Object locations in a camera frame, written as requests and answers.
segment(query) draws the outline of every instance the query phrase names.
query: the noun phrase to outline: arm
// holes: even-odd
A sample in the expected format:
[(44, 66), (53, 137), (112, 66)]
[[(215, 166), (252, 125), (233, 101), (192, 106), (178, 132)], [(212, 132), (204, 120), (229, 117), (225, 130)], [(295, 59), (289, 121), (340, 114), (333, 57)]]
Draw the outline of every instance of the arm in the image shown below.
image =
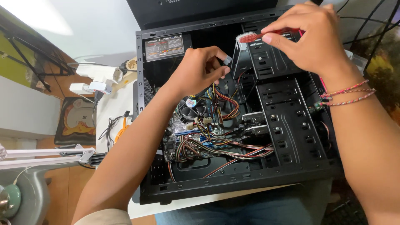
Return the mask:
[(183, 97), (201, 92), (230, 72), (229, 67), (221, 67), (216, 59), (225, 60), (226, 56), (215, 46), (186, 51), (169, 81), (119, 138), (86, 184), (72, 224), (103, 209), (127, 210), (130, 198), (153, 161), (177, 104)]
[[(337, 30), (332, 5), (311, 2), (288, 10), (262, 32), (284, 27), (305, 30), (297, 42), (269, 33), (263, 40), (285, 52), (300, 68), (322, 77), (329, 93), (364, 81), (349, 61)], [(340, 94), (333, 103), (347, 102), (365, 92)], [(373, 95), (356, 103), (331, 107), (336, 140), (348, 183), (370, 224), (400, 223), (400, 128)]]

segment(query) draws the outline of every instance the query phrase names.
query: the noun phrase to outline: hand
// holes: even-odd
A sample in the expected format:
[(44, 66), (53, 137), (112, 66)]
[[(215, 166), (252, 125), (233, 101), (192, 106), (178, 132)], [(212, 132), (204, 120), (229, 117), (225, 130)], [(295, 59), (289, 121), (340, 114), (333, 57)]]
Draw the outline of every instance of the hand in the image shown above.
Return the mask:
[(230, 72), (228, 66), (221, 66), (217, 58), (224, 61), (227, 54), (216, 46), (207, 48), (189, 48), (178, 68), (166, 85), (179, 91), (179, 97), (195, 95), (213, 82), (219, 84), (219, 78)]
[[(297, 43), (268, 33), (285, 27), (306, 33)], [(323, 7), (312, 2), (297, 4), (261, 33), (267, 33), (262, 38), (264, 42), (283, 51), (299, 68), (321, 77), (351, 63), (338, 37), (338, 17), (332, 4)]]

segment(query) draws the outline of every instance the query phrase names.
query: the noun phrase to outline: red brush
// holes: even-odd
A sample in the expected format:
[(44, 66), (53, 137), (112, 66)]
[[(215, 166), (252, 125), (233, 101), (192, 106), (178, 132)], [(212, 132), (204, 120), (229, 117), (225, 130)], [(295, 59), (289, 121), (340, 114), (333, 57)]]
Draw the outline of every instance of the red brush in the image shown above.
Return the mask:
[[(297, 32), (299, 31), (299, 29), (292, 29), (292, 28), (284, 28), (284, 29), (280, 29), (280, 30), (274, 30), (271, 31), (270, 33), (275, 33), (275, 34), (283, 34), (286, 32)], [(259, 38), (262, 38), (262, 36), (264, 36), (265, 34), (256, 34), (254, 32), (247, 32), (244, 34), (241, 34), (239, 36), (236, 37), (236, 41), (239, 43), (250, 43), (253, 42)]]

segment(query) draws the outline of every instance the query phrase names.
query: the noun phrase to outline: left hand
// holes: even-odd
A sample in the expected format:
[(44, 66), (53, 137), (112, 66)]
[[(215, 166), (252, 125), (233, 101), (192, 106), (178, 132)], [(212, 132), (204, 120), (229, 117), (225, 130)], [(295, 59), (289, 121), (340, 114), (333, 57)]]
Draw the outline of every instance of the left hand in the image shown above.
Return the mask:
[(227, 54), (216, 46), (189, 48), (165, 86), (178, 91), (182, 98), (198, 94), (213, 82), (219, 84), (218, 79), (230, 72), (230, 68), (221, 66), (217, 59), (224, 61), (226, 57)]

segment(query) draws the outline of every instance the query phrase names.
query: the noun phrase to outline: fingernail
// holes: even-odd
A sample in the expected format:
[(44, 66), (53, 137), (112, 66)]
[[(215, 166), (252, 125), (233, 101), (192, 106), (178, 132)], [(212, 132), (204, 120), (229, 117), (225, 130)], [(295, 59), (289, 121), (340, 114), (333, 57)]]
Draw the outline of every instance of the fingernail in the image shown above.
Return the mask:
[(265, 42), (265, 43), (267, 43), (267, 44), (271, 43), (271, 40), (272, 40), (272, 38), (271, 38), (271, 36), (269, 36), (268, 34), (266, 34), (266, 35), (264, 35), (264, 36), (262, 37), (262, 41)]
[(226, 67), (226, 68), (224, 69), (225, 75), (227, 75), (229, 72), (230, 72), (230, 68), (229, 68), (229, 67)]

